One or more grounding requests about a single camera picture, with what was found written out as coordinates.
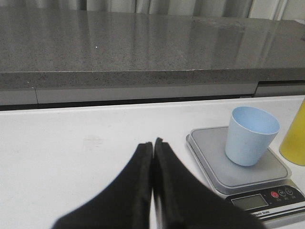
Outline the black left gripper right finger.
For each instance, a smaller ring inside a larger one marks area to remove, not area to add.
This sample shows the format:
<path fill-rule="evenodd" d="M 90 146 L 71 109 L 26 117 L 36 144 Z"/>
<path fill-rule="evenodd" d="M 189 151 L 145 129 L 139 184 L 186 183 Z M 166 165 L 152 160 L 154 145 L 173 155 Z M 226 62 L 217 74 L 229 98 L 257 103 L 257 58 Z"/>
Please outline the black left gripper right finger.
<path fill-rule="evenodd" d="M 264 229 L 256 217 L 233 206 L 202 184 L 167 142 L 157 138 L 153 194 L 163 229 Z"/>

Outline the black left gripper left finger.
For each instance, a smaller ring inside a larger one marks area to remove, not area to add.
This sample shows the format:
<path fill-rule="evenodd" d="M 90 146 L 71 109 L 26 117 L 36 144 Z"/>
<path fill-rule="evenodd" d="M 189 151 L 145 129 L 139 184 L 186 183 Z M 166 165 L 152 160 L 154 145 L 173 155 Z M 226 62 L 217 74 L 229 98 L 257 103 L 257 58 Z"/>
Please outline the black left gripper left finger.
<path fill-rule="evenodd" d="M 153 145 L 138 144 L 120 174 L 97 196 L 59 218 L 55 229 L 147 229 Z"/>

